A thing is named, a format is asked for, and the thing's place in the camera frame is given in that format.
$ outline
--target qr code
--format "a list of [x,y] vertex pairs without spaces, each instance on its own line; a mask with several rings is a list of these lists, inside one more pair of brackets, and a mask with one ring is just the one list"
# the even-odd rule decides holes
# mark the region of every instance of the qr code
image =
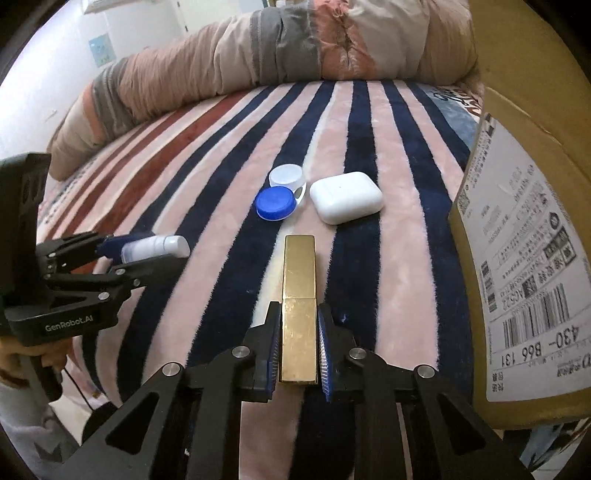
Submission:
[[468,195],[466,194],[465,189],[462,189],[462,191],[460,192],[460,194],[457,198],[457,205],[460,208],[462,215],[465,215],[466,210],[470,206],[470,199],[468,198]]

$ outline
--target cardboard box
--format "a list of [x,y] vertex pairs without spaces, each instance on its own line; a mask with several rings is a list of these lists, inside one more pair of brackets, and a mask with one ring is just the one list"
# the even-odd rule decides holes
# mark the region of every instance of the cardboard box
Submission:
[[470,8],[486,90],[449,221],[474,406],[497,429],[591,416],[591,85],[524,1]]

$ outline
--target fuzzy fabric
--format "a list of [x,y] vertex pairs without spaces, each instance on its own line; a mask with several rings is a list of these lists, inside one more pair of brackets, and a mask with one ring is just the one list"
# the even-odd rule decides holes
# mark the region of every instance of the fuzzy fabric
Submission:
[[[305,233],[316,239],[319,301],[360,346],[403,368],[432,364],[470,399],[472,342],[447,214],[475,105],[455,87],[295,83],[187,106],[113,142],[55,189],[38,239],[152,230],[184,235],[191,257],[178,278],[134,290],[117,326],[74,339],[81,370],[120,405],[163,364],[208,362],[239,344],[280,299],[284,237]],[[266,222],[254,198],[284,163],[302,165],[309,184],[363,171],[385,207],[334,227],[304,199],[285,221]],[[269,404],[243,405],[241,478],[344,480],[354,435],[351,406],[279,384]]]

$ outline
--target blue cap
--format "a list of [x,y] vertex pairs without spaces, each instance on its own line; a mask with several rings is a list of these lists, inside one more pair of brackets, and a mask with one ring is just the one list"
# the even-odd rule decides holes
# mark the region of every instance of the blue cap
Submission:
[[283,220],[296,209],[295,199],[293,192],[286,187],[269,187],[256,196],[256,212],[263,220]]

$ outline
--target gold block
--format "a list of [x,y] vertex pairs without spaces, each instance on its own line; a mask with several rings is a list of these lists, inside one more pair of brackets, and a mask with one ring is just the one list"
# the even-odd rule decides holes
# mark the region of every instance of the gold block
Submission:
[[318,382],[316,309],[314,236],[287,235],[283,265],[281,382]]

